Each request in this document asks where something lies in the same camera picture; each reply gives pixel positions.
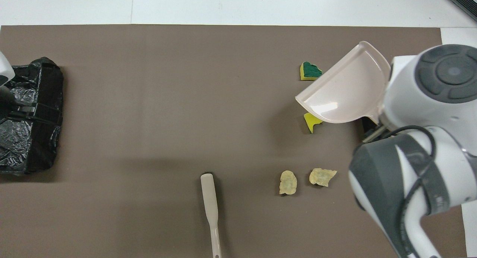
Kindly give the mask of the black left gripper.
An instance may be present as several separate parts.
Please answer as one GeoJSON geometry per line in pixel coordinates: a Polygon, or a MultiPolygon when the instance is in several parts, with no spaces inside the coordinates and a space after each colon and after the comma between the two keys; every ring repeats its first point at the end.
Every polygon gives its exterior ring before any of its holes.
{"type": "Polygon", "coordinates": [[[35,120],[37,103],[0,105],[1,120],[35,120]]]}

